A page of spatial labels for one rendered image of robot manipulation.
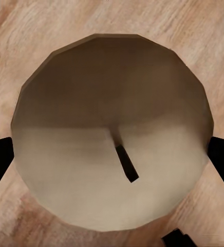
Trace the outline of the pillar candle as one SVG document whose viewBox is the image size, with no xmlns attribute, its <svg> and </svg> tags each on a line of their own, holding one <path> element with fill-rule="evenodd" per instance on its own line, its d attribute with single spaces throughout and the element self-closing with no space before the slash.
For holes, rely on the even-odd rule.
<svg viewBox="0 0 224 247">
<path fill-rule="evenodd" d="M 35 201 L 67 224 L 107 232 L 163 217 L 195 189 L 214 119 L 175 51 L 138 34 L 94 33 L 31 75 L 10 127 Z"/>
</svg>

